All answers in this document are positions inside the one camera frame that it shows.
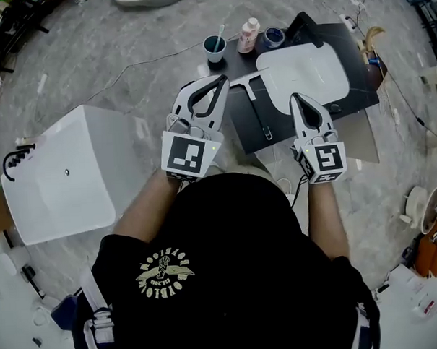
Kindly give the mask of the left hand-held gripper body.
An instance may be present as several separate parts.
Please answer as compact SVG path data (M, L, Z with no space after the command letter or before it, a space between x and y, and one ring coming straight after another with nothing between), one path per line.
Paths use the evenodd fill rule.
M167 127L162 135L161 169L181 181L205 177L224 142L222 132L172 113Z

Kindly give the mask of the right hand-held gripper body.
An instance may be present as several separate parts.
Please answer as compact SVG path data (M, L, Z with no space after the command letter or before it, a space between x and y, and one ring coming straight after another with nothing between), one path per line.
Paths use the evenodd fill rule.
M308 139L297 138L292 149L309 184L335 182L347 170L345 144L338 139L336 129Z

